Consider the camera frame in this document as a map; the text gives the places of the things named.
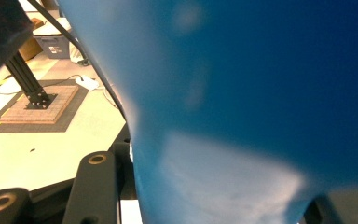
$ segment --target cardboard box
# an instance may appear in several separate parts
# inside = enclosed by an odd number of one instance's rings
[[[43,22],[39,19],[33,18],[31,22],[34,24],[34,30],[43,26]],[[24,61],[32,59],[36,54],[42,52],[37,41],[32,37],[27,42],[25,42],[21,48],[19,48],[19,53],[24,59]]]

